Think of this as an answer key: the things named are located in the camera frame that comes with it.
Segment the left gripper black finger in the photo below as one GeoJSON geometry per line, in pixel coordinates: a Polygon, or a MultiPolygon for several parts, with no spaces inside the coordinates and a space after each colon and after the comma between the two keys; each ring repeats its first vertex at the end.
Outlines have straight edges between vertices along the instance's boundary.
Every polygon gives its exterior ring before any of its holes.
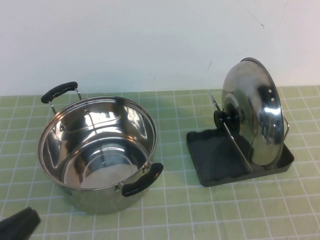
{"type": "Polygon", "coordinates": [[[32,209],[31,207],[28,207],[27,215],[24,219],[23,239],[28,240],[40,223],[41,223],[41,219],[39,217],[38,212],[32,209]]]}
{"type": "Polygon", "coordinates": [[[31,208],[27,207],[14,215],[0,221],[1,240],[28,240],[31,236],[30,228],[26,224],[31,208]]]}

